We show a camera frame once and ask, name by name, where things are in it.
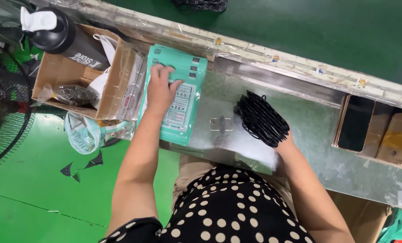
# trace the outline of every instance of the mask package label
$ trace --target mask package label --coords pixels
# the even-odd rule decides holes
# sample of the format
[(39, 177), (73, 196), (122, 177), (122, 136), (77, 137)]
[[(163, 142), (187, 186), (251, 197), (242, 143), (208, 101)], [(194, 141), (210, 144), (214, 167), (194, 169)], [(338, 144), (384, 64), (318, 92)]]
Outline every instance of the mask package label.
[(150, 68), (156, 63), (175, 68), (175, 72), (169, 74), (170, 83), (174, 80), (184, 80), (184, 83), (177, 88), (174, 101), (162, 120), (160, 139), (186, 146), (191, 137), (193, 122), (198, 109), (207, 70), (207, 59), (162, 45), (150, 47), (144, 95), (137, 124), (141, 121), (148, 106), (147, 87), (151, 78)]

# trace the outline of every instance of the beige pants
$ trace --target beige pants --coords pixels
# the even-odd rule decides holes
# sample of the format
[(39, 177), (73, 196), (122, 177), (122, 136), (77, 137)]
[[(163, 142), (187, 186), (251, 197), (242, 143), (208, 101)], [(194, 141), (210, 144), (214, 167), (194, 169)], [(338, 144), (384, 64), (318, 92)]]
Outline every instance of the beige pants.
[[(174, 208), (174, 204), (177, 198), (184, 192), (187, 191), (187, 185), (192, 181), (201, 178), (210, 169), (217, 166), (218, 163), (205, 160), (202, 158), (193, 157), (190, 155), (181, 155), (179, 167), (179, 174), (174, 183), (174, 190), (172, 191), (172, 205), (171, 212)], [(290, 185), (288, 180), (274, 175), (265, 175), (258, 173), (264, 180), (268, 181), (269, 184), (274, 187), (284, 201), (288, 204), (291, 211), (293, 212), (295, 218), (295, 209), (293, 200), (291, 198)]]

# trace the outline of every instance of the white bottle cap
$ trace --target white bottle cap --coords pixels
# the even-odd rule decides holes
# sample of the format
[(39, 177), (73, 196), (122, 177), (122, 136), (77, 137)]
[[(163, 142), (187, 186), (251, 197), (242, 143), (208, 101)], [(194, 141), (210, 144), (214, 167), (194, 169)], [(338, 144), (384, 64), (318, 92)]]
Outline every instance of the white bottle cap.
[(51, 11), (29, 13), (25, 7), (20, 8), (22, 30), (52, 30), (57, 27), (57, 15)]

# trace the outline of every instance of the black face mask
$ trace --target black face mask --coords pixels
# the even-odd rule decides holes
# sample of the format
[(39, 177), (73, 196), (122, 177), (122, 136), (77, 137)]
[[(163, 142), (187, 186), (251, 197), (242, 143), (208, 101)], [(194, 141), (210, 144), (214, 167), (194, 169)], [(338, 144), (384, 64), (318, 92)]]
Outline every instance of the black face mask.
[(178, 9), (210, 10), (223, 12), (228, 6), (228, 0), (170, 0)]
[(290, 126), (265, 99), (247, 90), (247, 96), (242, 95), (237, 102), (237, 113), (244, 130), (268, 146), (277, 147), (286, 139)]

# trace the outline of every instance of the hand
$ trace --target hand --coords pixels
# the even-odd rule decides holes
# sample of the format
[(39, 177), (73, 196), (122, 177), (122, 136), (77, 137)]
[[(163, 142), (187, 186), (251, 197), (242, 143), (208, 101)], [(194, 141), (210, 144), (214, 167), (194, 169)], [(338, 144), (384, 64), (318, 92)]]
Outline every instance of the hand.
[(283, 156), (285, 153), (292, 152), (293, 148), (296, 148), (296, 146), (294, 144), (293, 134), (291, 133), (291, 130), (289, 130), (286, 140), (279, 142), (277, 147), (273, 149)]
[(175, 72), (171, 66), (153, 65), (150, 69), (150, 82), (147, 87), (147, 110), (163, 117), (174, 101), (175, 91), (184, 80), (175, 80), (168, 85), (169, 73)]

